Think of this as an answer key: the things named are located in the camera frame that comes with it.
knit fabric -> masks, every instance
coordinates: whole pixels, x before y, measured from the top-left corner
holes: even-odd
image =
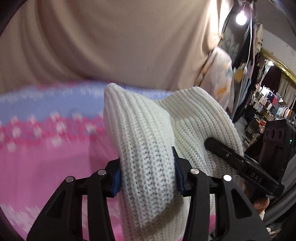
[[[125,240],[177,241],[185,230],[190,199],[177,191],[171,146],[207,175],[230,174],[238,182],[236,171],[204,147],[214,137],[242,155],[234,125],[199,87],[155,102],[109,84],[104,100],[105,128],[121,161]],[[215,211],[213,197],[210,210]]]

metal screw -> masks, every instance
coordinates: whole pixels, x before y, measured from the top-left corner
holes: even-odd
[[[101,170],[98,170],[98,174],[100,175],[100,176],[104,176],[104,175],[106,175],[106,170],[104,170],[104,169],[101,169]]]
[[[190,170],[190,172],[192,173],[192,174],[199,174],[199,170],[197,169],[197,168],[192,168],[191,170]]]
[[[223,179],[224,179],[225,181],[227,181],[227,182],[230,182],[230,181],[232,180],[232,177],[229,176],[229,175],[224,175],[224,176],[223,176]]]
[[[72,181],[74,181],[74,177],[72,177],[72,176],[66,177],[66,182],[70,183]]]

gold mirror frame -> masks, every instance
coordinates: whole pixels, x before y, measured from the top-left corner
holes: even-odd
[[[283,62],[281,62],[277,57],[273,56],[271,53],[263,48],[261,48],[260,53],[266,59],[273,61],[273,63],[296,84],[296,75]]]

ceiling light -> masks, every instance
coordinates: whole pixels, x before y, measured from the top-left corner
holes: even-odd
[[[237,15],[236,21],[239,25],[244,25],[247,21],[247,17],[244,13],[244,10],[240,11],[240,13]]]

beige knit sweater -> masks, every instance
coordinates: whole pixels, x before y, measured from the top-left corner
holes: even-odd
[[[0,93],[106,79],[192,87],[233,0],[28,0],[0,38]]]

